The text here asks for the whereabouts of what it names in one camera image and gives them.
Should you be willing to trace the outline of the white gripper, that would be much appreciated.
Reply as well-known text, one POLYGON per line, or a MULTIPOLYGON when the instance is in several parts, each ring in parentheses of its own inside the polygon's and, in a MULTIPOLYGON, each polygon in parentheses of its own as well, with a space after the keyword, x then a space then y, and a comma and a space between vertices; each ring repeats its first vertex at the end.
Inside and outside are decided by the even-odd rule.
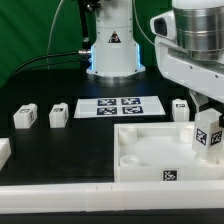
POLYGON ((224 103, 224 0, 172 0, 150 28, 160 73, 190 89, 195 111, 224 103))

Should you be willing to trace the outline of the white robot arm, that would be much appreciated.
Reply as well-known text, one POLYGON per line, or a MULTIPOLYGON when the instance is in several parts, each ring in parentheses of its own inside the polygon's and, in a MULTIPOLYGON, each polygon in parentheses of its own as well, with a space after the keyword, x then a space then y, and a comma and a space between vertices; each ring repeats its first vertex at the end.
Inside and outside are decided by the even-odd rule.
MULTIPOLYGON (((109 85, 145 76, 133 38, 134 0, 97 0, 96 41, 87 77, 109 85)), ((172 0, 153 17, 156 61, 161 75, 185 86, 196 104, 224 104, 224 0, 172 0)))

